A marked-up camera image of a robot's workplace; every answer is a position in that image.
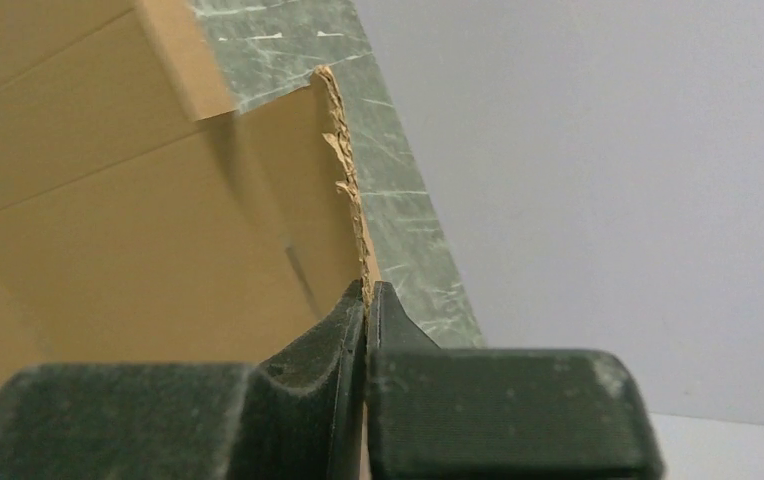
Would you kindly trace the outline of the brown cardboard box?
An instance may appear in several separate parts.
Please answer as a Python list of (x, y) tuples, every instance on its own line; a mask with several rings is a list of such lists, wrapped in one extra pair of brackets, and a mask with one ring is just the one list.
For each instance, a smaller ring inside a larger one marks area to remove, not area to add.
[(331, 66), (240, 113), (184, 1), (0, 1), (0, 388), (259, 364), (378, 277)]

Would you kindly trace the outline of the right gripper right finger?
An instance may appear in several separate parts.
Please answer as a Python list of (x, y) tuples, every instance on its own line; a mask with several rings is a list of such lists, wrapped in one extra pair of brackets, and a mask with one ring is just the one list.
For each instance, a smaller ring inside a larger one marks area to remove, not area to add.
[(443, 348), (379, 282), (366, 404), (376, 479), (661, 479), (639, 388), (589, 349)]

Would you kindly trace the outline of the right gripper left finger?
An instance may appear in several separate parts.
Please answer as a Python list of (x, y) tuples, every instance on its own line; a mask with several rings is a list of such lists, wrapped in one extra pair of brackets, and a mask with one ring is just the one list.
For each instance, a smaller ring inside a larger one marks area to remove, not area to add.
[(0, 388), (0, 479), (356, 479), (362, 291), (259, 364), (43, 364)]

